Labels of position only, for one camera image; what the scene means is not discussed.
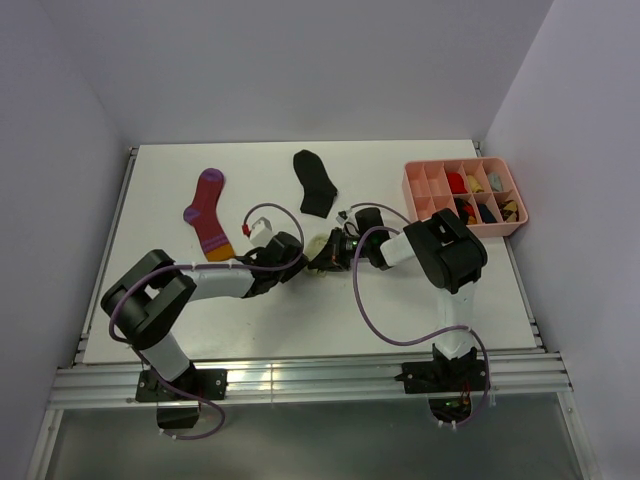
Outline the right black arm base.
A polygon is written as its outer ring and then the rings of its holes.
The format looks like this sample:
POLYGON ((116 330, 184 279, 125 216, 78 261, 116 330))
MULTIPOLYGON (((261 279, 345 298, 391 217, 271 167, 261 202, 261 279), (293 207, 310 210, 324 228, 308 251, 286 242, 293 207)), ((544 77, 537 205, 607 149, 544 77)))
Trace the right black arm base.
POLYGON ((476 347, 453 359, 448 359, 436 347, 432 353, 429 361, 402 363, 394 380, 403 385, 408 395, 446 394, 446 397, 428 400, 430 411, 439 422, 459 425, 474 413, 473 393, 481 393, 482 399, 487 399, 490 388, 487 363, 478 357, 476 347))

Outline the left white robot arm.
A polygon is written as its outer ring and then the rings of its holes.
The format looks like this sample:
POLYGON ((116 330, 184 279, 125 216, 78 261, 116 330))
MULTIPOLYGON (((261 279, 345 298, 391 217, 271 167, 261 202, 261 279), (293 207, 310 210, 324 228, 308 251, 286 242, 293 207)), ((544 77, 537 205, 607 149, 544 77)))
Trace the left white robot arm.
POLYGON ((307 264, 301 241, 286 232, 264 247, 218 263, 178 265, 162 249, 143 256, 103 295, 113 339, 130 345, 160 375, 159 388, 183 399, 195 386, 192 362, 171 329, 188 302, 248 299, 285 283, 307 264))

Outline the pale yellow sock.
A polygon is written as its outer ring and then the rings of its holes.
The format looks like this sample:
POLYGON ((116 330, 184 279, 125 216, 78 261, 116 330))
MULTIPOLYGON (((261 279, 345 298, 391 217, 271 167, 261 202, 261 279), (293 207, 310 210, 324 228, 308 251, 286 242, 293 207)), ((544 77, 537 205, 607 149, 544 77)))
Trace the pale yellow sock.
POLYGON ((318 234, 315 235, 307 244, 304 254, 308 258, 309 261, 314 260, 326 246, 329 241, 328 234, 318 234))

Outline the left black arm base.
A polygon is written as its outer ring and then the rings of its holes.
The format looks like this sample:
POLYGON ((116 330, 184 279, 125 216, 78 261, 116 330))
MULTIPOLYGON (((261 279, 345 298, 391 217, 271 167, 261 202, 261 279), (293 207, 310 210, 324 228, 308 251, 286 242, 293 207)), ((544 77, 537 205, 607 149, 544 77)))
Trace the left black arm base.
POLYGON ((224 400, 227 370, 198 370, 191 365, 173 381, 153 368, 140 373, 134 400, 156 404, 156 424, 161 435, 174 441, 202 440, 218 433, 226 423, 226 413, 217 404, 224 400), (218 422, 208 431, 191 433, 205 409, 218 414, 218 422))

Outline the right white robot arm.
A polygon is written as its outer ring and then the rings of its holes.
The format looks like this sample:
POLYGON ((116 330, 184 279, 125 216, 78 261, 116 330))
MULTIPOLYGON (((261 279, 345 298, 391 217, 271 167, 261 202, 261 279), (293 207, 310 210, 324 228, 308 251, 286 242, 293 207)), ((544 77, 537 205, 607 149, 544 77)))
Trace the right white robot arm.
POLYGON ((484 348, 472 328, 472 320, 476 287, 488 262, 487 251, 449 208, 423 221, 402 217, 405 226, 398 231, 384 224, 383 210, 399 214, 377 203, 359 203, 341 212, 337 227, 327 235, 315 236, 307 245, 305 255, 310 260, 307 270, 314 274, 350 271, 356 305, 373 334, 398 347, 431 341, 434 354, 443 358, 433 365, 434 381, 443 389, 455 389, 468 374, 462 359, 484 348), (362 259, 381 271, 416 260, 438 293, 437 330, 418 339, 401 341, 377 329, 360 295, 358 268, 362 259))

